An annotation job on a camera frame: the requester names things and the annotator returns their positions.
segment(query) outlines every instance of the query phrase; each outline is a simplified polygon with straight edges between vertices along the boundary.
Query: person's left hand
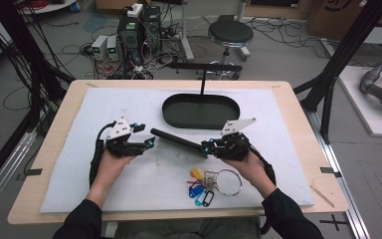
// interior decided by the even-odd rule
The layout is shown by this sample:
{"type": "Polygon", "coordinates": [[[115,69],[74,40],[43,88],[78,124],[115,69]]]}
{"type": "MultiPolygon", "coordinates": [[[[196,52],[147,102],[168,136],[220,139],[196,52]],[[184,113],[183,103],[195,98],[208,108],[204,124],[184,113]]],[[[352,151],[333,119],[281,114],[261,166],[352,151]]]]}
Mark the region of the person's left hand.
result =
{"type": "Polygon", "coordinates": [[[120,176],[123,169],[135,158],[136,156],[117,158],[105,149],[101,156],[95,182],[97,181],[97,183],[104,186],[111,186],[120,176]]]}
{"type": "Polygon", "coordinates": [[[135,158],[136,156],[117,158],[105,149],[101,156],[95,181],[86,199],[95,202],[95,204],[101,208],[114,181],[120,176],[123,169],[135,158]]]}

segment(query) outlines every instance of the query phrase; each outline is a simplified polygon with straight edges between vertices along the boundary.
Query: hand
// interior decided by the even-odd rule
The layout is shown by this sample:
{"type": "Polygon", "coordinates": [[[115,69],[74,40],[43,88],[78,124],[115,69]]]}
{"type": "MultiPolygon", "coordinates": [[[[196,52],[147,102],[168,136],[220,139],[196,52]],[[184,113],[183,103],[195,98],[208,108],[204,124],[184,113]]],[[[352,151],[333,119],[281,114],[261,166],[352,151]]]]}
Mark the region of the hand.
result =
{"type": "Polygon", "coordinates": [[[114,181],[120,176],[123,169],[135,158],[136,156],[117,158],[105,149],[101,156],[100,165],[98,166],[97,176],[86,199],[93,201],[102,208],[107,193],[113,186],[114,181]]]}
{"type": "Polygon", "coordinates": [[[222,160],[235,167],[241,176],[250,181],[251,185],[256,187],[265,199],[276,190],[275,185],[266,175],[263,163],[252,152],[249,152],[242,161],[226,158],[222,158],[222,160]]]}

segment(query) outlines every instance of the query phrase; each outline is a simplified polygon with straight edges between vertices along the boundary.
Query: key ring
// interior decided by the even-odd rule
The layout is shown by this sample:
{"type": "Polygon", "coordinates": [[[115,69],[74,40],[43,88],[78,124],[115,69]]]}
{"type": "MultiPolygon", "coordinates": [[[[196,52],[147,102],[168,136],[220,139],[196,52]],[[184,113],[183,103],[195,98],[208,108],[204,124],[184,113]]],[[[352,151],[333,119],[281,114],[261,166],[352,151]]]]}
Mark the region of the key ring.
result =
{"type": "Polygon", "coordinates": [[[222,169],[218,172],[205,170],[204,171],[203,185],[207,188],[207,190],[213,190],[214,188],[216,188],[221,194],[223,194],[225,196],[235,196],[241,192],[241,190],[243,188],[243,181],[241,180],[241,177],[237,172],[235,172],[234,170],[225,168],[225,169],[222,169]],[[222,191],[219,188],[218,176],[221,172],[225,172],[225,171],[229,171],[229,172],[234,173],[238,177],[238,179],[240,180],[240,186],[239,186],[238,191],[236,191],[234,193],[226,193],[225,191],[222,191]]]}

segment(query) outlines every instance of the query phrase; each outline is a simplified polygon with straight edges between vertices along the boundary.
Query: yellow key tag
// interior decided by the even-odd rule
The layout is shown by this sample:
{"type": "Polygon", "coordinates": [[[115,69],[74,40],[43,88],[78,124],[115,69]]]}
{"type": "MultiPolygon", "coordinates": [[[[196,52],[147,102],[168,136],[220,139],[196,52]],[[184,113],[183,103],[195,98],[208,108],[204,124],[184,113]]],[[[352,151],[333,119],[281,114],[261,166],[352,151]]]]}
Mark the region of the yellow key tag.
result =
{"type": "Polygon", "coordinates": [[[204,174],[201,172],[201,170],[198,167],[193,167],[191,169],[190,175],[192,177],[197,178],[197,180],[203,180],[203,178],[204,178],[204,174]]]}

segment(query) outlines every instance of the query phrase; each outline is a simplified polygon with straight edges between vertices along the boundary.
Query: colorful key tag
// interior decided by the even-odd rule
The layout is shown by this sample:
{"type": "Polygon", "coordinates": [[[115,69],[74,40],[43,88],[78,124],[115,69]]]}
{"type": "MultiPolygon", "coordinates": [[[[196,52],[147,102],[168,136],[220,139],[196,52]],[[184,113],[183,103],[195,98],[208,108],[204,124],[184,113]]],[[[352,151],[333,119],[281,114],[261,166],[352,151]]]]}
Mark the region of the colorful key tag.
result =
{"type": "Polygon", "coordinates": [[[200,180],[197,180],[195,182],[192,183],[192,185],[188,188],[189,191],[191,191],[194,187],[198,186],[198,185],[202,185],[202,181],[200,180]]]}
{"type": "Polygon", "coordinates": [[[190,175],[192,177],[197,178],[197,180],[203,180],[203,178],[204,178],[204,174],[201,172],[201,170],[198,167],[193,167],[191,169],[190,175]]]}
{"type": "Polygon", "coordinates": [[[189,195],[191,198],[194,198],[194,197],[200,195],[203,191],[204,191],[204,186],[199,184],[193,188],[190,187],[189,195]]]}
{"type": "Polygon", "coordinates": [[[206,198],[206,195],[207,195],[207,191],[206,190],[203,190],[200,195],[197,196],[197,198],[195,199],[195,204],[197,206],[201,206],[203,205],[203,201],[204,201],[204,198],[206,198]]]}
{"type": "Polygon", "coordinates": [[[213,197],[215,197],[215,193],[212,190],[207,191],[206,196],[203,199],[203,206],[208,207],[212,202],[213,197]]]}

